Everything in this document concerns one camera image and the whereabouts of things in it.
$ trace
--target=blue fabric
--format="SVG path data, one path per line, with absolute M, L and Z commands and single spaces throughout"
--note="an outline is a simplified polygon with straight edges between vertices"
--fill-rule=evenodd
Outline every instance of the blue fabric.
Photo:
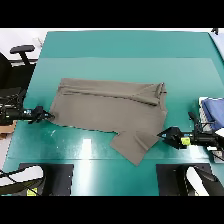
M 211 124 L 213 130 L 219 130 L 224 127 L 224 99 L 202 100 L 202 108 L 208 122 L 215 121 L 214 124 Z

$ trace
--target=office chair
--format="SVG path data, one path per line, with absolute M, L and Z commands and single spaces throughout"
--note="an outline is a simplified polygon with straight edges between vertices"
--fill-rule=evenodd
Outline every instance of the office chair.
M 25 52 L 32 52 L 34 49 L 33 45 L 13 47 L 10 53 L 19 53 L 25 64 L 14 67 L 9 60 L 0 53 L 0 90 L 17 87 L 20 87 L 21 91 L 28 89 L 36 64 L 29 63 Z

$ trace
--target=yellow tag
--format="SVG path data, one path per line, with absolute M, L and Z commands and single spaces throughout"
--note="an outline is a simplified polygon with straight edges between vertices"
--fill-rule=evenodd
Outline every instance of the yellow tag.
M 27 190 L 27 196 L 37 196 L 33 191 Z
M 181 138 L 181 142 L 183 145 L 190 145 L 191 144 L 191 140 L 189 137 L 184 137 L 184 138 Z

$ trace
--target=chair backrest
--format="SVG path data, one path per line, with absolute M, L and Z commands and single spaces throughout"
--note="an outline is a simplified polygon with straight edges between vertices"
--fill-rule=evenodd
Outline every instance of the chair backrest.
M 12 69 L 9 60 L 0 53 L 0 88 L 3 88 Z

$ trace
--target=teal tabletop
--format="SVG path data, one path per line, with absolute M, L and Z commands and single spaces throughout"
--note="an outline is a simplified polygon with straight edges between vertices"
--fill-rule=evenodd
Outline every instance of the teal tabletop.
M 188 111 L 201 96 L 224 97 L 223 61 L 208 33 L 81 31 L 48 33 L 33 74 L 25 108 L 49 110 L 61 78 L 165 82 L 168 114 L 164 129 L 191 131 Z M 156 164 L 210 163 L 224 184 L 223 164 L 206 150 L 176 150 L 156 143 L 139 166 L 110 147 L 114 133 L 19 121 L 4 171 L 22 162 L 74 164 L 72 195 L 158 195 Z

